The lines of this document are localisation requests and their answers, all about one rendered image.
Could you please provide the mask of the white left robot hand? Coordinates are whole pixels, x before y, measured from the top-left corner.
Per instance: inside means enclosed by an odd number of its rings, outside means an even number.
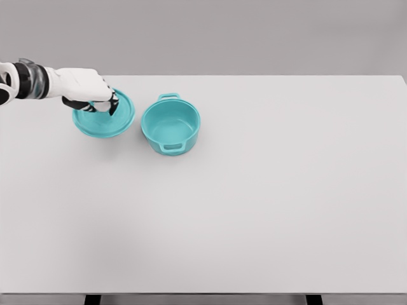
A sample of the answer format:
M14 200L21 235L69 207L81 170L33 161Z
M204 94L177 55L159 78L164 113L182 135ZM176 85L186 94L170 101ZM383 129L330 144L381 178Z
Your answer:
M62 84L64 105L74 110L114 115L119 98L95 69L61 68L56 72Z

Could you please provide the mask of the teal pot lid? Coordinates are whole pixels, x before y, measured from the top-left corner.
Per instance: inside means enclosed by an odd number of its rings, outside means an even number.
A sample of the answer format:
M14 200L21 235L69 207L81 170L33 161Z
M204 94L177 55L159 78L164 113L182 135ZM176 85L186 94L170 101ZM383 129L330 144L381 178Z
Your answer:
M135 107L131 99L122 91L114 89L119 103L111 116L108 112L72 111L75 126L85 135L95 138L115 137L125 132L134 122Z

